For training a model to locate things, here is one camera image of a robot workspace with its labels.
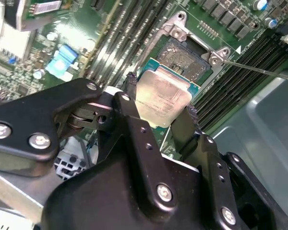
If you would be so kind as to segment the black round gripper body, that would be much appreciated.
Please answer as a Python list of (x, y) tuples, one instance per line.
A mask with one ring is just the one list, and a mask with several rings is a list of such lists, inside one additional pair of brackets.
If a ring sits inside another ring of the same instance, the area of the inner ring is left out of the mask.
[(172, 216), (142, 211), (126, 156), (84, 171), (59, 185), (42, 213), (44, 230), (210, 230), (213, 221), (203, 200), (201, 175), (164, 157), (178, 198)]

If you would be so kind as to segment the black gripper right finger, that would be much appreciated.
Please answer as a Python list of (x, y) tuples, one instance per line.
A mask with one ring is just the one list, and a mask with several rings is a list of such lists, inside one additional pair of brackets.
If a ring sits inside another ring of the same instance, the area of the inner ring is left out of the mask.
[(171, 132), (181, 161), (199, 170), (201, 218), (209, 230), (288, 230), (288, 216), (241, 157), (221, 154), (186, 106)]

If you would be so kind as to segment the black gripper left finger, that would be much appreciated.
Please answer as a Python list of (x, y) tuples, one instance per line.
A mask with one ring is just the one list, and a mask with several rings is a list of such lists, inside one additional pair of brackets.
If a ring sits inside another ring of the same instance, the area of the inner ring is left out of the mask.
[(69, 121), (83, 106), (107, 135), (100, 147), (106, 158), (71, 179), (69, 192), (83, 186), (100, 189), (118, 174), (106, 173), (119, 157), (128, 162), (136, 199), (147, 215), (171, 216), (177, 209), (176, 193), (165, 162), (157, 150), (149, 124), (139, 116), (134, 99), (124, 92), (106, 95), (90, 80), (75, 79), (0, 105), (0, 172), (38, 177), (49, 172), (59, 152), (60, 139), (75, 131)]

